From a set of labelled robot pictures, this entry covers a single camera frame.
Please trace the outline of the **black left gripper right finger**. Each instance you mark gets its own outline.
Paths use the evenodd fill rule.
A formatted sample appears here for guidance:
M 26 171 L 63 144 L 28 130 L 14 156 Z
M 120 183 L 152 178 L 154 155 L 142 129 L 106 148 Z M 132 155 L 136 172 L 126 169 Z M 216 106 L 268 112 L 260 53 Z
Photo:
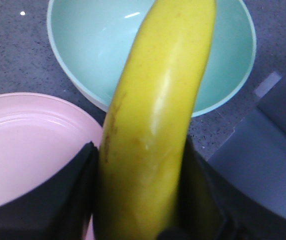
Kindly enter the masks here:
M 244 195 L 194 149 L 184 147 L 178 193 L 178 226 L 159 240 L 286 240 L 286 219 Z

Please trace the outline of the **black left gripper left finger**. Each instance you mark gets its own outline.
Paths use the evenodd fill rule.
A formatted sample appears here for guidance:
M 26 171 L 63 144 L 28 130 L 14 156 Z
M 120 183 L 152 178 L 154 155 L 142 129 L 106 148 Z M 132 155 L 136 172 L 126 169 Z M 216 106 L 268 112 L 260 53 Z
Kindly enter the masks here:
M 93 210 L 98 149 L 87 143 L 50 179 L 0 206 L 0 240 L 83 240 Z

